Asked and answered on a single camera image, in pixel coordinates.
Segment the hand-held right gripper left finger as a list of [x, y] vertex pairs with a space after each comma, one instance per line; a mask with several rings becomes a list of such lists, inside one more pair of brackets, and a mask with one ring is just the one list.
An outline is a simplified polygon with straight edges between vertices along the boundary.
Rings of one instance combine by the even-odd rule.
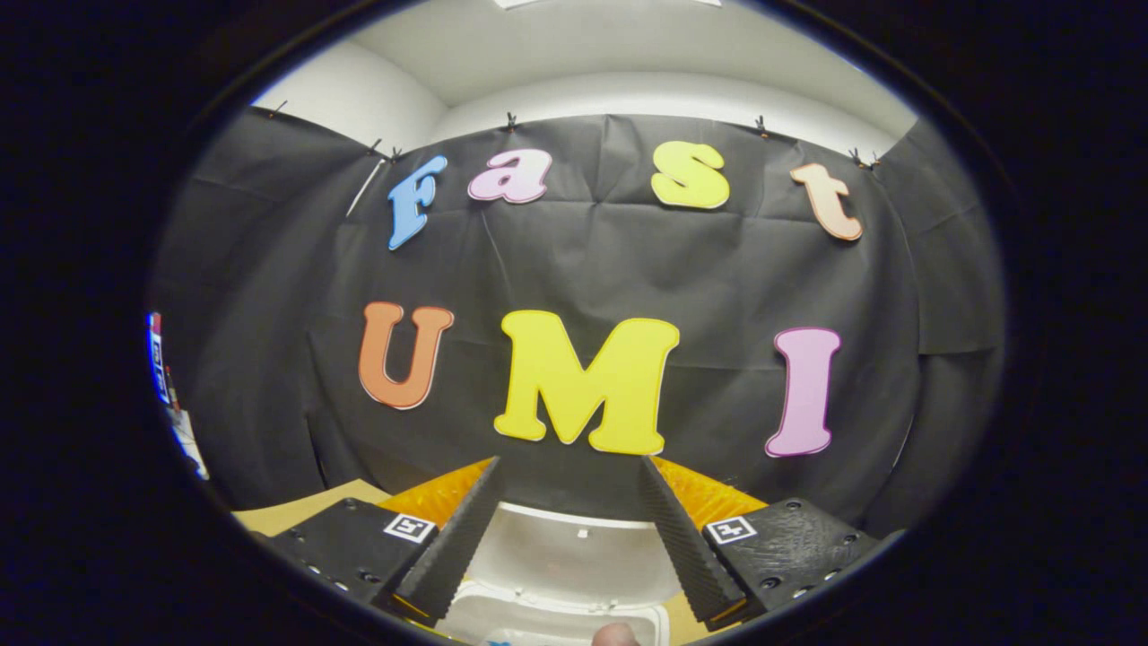
[[338, 594], [433, 628], [447, 617], [501, 500], [501, 458], [491, 457], [385, 503], [344, 496], [263, 543]]

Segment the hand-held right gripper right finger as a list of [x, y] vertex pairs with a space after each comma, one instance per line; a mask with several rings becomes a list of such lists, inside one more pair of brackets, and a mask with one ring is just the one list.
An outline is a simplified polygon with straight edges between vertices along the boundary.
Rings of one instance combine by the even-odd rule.
[[762, 503], [668, 459], [642, 459], [639, 499], [690, 609], [709, 629], [775, 614], [884, 553], [884, 540], [814, 503]]

